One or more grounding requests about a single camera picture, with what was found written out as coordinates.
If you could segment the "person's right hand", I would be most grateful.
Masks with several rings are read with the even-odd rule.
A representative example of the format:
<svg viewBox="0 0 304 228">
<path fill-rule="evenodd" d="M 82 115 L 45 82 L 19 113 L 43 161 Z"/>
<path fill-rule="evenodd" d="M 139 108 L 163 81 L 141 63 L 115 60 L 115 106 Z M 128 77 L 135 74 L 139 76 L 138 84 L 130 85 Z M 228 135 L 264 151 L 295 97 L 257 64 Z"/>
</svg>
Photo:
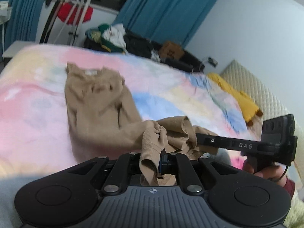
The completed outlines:
<svg viewBox="0 0 304 228">
<path fill-rule="evenodd" d="M 284 173 L 284 168 L 280 165 L 269 166 L 259 172 L 255 172 L 254 168 L 249 163 L 249 160 L 246 159 L 243 163 L 242 169 L 264 179 L 279 179 L 281 177 L 281 179 L 276 182 L 281 187 L 284 187 L 287 182 L 287 176 Z"/>
</svg>

